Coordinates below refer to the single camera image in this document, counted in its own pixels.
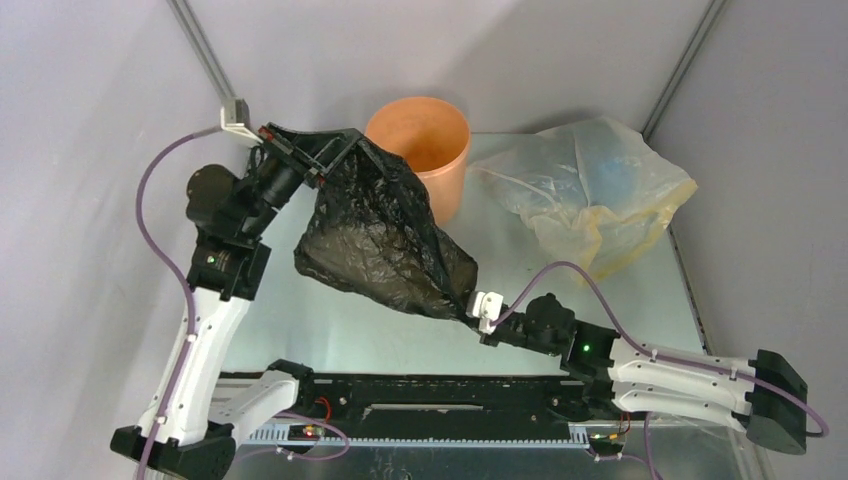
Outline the aluminium frame rail front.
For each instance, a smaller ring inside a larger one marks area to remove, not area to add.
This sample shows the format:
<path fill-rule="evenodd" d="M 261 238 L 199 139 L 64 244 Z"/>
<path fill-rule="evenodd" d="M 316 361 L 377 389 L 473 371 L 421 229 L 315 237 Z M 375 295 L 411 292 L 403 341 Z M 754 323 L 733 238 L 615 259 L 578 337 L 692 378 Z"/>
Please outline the aluminium frame rail front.
<path fill-rule="evenodd" d="M 554 377 L 438 377 L 330 375 L 304 384 L 292 419 L 236 409 L 254 380 L 215 384 L 208 419 L 235 425 L 239 445 L 292 447 L 584 448 L 594 442 L 586 423 L 638 420 L 645 412 L 742 428 L 730 408 L 659 387 L 627 383 L 623 401 L 588 407 L 580 385 Z"/>

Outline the aluminium corner post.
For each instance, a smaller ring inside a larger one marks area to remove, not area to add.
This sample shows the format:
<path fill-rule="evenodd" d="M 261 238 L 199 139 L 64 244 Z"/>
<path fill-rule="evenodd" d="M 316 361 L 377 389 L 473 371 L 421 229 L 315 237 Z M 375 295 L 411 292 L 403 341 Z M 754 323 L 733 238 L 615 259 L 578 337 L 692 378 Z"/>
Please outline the aluminium corner post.
<path fill-rule="evenodd" d="M 720 18 L 728 4 L 728 0 L 710 0 L 707 3 L 703 14 L 687 40 L 680 57 L 643 125 L 641 133 L 647 144 L 651 145 L 653 143 L 656 132 L 675 99 L 677 92 L 704 48 L 711 32 L 720 22 Z"/>
<path fill-rule="evenodd" d="M 191 3 L 187 0 L 167 0 L 166 3 L 219 99 L 224 101 L 236 97 L 230 79 Z"/>

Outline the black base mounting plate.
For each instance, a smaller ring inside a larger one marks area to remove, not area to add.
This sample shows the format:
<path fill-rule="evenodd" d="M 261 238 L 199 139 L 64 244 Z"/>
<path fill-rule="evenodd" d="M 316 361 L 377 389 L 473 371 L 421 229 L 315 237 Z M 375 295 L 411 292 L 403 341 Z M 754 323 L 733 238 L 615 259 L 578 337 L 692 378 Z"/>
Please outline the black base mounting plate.
<path fill-rule="evenodd" d="M 636 422 L 599 386 L 564 376 L 318 374 L 291 411 L 352 440 L 567 440 L 584 422 Z"/>

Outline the right small circuit board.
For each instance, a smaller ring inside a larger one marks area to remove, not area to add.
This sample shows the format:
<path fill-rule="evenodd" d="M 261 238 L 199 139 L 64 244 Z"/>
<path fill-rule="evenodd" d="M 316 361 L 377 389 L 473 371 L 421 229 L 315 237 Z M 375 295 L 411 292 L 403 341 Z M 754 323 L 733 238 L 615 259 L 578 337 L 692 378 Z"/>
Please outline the right small circuit board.
<path fill-rule="evenodd" d="M 626 432 L 609 434 L 594 433 L 589 436 L 589 442 L 602 444 L 622 444 L 626 441 L 626 438 Z"/>

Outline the orange plastic trash bin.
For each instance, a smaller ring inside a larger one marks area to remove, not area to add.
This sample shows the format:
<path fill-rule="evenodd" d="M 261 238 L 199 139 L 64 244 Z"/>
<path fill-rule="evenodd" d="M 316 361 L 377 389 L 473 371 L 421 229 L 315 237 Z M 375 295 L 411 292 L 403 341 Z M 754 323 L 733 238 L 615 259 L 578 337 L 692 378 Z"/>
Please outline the orange plastic trash bin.
<path fill-rule="evenodd" d="M 425 185 L 439 226 L 459 211 L 471 148 L 471 130 L 454 105 L 433 97 L 401 98 L 380 108 L 365 135 L 402 157 Z"/>

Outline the right aluminium corner post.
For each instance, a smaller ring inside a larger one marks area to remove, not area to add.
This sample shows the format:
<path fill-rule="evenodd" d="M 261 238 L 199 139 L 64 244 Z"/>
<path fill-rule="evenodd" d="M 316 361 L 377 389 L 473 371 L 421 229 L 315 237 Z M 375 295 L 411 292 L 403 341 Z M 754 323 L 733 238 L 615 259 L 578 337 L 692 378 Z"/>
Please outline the right aluminium corner post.
<path fill-rule="evenodd" d="M 643 125 L 641 133 L 647 144 L 651 145 L 653 143 L 656 132 L 675 99 L 677 92 L 704 48 L 711 32 L 720 22 L 720 18 L 728 4 L 728 0 L 710 0 L 707 3 L 703 14 L 687 40 L 680 57 Z"/>

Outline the small circuit board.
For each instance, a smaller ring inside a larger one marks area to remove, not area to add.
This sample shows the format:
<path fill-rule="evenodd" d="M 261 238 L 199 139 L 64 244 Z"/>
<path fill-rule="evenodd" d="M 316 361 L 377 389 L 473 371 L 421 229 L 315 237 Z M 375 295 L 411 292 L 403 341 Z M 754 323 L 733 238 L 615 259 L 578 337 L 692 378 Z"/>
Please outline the small circuit board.
<path fill-rule="evenodd" d="M 626 432 L 609 434 L 594 433 L 589 436 L 589 442 L 602 444 L 622 444 L 626 441 L 626 438 Z"/>
<path fill-rule="evenodd" d="M 325 429 L 316 425 L 294 425 L 289 428 L 289 441 L 319 441 L 325 435 Z"/>

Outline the left small circuit board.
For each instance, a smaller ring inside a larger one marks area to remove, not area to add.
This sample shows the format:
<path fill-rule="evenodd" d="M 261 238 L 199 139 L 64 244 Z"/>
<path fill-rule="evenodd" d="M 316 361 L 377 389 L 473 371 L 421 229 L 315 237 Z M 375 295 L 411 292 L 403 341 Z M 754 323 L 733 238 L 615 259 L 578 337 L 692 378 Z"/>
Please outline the left small circuit board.
<path fill-rule="evenodd" d="M 316 425 L 294 425 L 289 428 L 289 441 L 319 441 L 325 435 L 325 429 Z"/>

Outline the left aluminium corner post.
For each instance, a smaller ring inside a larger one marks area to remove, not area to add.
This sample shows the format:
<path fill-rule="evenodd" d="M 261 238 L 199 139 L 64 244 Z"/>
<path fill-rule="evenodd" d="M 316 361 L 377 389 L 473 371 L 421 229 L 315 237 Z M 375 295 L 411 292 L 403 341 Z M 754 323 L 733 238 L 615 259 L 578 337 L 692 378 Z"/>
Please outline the left aluminium corner post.
<path fill-rule="evenodd" d="M 236 97 L 230 79 L 191 3 L 187 0 L 167 0 L 166 3 L 219 99 L 224 101 Z"/>

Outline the translucent yellowish plastic bag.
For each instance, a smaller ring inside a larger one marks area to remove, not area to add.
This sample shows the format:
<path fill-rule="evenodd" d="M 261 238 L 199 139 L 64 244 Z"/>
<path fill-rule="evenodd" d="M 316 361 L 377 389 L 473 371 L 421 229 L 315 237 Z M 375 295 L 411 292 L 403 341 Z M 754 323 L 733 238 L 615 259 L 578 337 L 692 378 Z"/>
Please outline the translucent yellowish plastic bag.
<path fill-rule="evenodd" d="M 532 134 L 470 170 L 551 259 L 595 280 L 652 248 L 698 188 L 640 132 L 609 117 Z"/>

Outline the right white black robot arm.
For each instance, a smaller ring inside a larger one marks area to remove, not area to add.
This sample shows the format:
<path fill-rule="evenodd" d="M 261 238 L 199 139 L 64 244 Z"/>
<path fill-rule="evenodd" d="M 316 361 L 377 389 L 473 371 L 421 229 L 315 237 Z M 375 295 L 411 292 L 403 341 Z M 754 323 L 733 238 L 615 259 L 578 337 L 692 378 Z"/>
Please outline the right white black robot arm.
<path fill-rule="evenodd" d="M 759 350 L 746 360 L 630 344 L 614 329 L 577 319 L 552 294 L 512 312 L 502 295 L 475 292 L 467 313 L 483 343 L 557 358 L 583 386 L 579 418 L 671 414 L 723 425 L 771 451 L 807 451 L 808 386 L 776 352 Z"/>

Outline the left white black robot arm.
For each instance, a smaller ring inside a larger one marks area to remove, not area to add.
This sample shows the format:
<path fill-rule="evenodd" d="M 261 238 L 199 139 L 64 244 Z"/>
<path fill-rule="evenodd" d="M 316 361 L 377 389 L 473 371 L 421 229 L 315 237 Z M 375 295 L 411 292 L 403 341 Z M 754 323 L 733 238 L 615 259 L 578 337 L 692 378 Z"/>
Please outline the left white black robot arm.
<path fill-rule="evenodd" d="M 279 360 L 222 409 L 212 405 L 224 356 L 255 300 L 271 251 L 262 235 L 302 186 L 319 187 L 360 140 L 354 129 L 304 133 L 266 124 L 222 130 L 250 148 L 247 172 L 209 164 L 186 187 L 197 239 L 191 265 L 175 276 L 185 312 L 165 372 L 137 423 L 118 428 L 110 447 L 134 460 L 136 477 L 221 479 L 237 449 L 271 419 L 328 425 L 331 406 L 311 385 L 310 368 Z"/>

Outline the black trash bag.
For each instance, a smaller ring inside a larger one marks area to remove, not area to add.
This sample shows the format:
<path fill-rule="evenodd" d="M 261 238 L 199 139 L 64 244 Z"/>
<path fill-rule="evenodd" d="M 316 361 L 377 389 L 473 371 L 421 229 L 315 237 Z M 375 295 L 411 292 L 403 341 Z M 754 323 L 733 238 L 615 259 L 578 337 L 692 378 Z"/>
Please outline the black trash bag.
<path fill-rule="evenodd" d="M 399 156 L 359 140 L 318 189 L 298 273 L 389 309 L 464 322 L 478 264 L 435 221 Z"/>

